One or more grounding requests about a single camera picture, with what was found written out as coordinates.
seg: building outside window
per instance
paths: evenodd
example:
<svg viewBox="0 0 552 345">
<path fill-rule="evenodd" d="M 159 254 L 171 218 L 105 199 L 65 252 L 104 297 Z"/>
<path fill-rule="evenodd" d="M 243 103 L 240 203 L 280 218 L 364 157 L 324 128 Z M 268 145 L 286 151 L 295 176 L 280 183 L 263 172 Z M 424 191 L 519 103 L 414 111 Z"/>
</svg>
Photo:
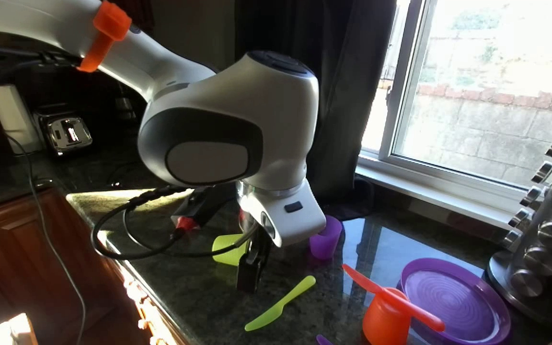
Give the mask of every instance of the building outside window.
<svg viewBox="0 0 552 345">
<path fill-rule="evenodd" d="M 552 1 L 399 0 L 358 172 L 508 228 L 552 143 Z"/>
</svg>

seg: yellow-green plastic utensil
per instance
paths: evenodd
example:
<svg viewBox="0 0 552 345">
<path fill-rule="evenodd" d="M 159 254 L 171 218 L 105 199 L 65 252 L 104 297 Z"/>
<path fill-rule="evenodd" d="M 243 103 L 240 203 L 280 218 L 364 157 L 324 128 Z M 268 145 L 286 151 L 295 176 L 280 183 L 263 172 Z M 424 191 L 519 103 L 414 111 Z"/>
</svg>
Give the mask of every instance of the yellow-green plastic utensil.
<svg viewBox="0 0 552 345">
<path fill-rule="evenodd" d="M 276 304 L 272 304 L 268 310 L 259 314 L 255 320 L 247 321 L 243 325 L 245 331 L 255 331 L 259 327 L 265 327 L 272 323 L 280 314 L 284 312 L 284 306 L 297 298 L 301 293 L 309 291 L 316 283 L 314 275 L 305 275 L 288 295 L 284 295 Z"/>
</svg>

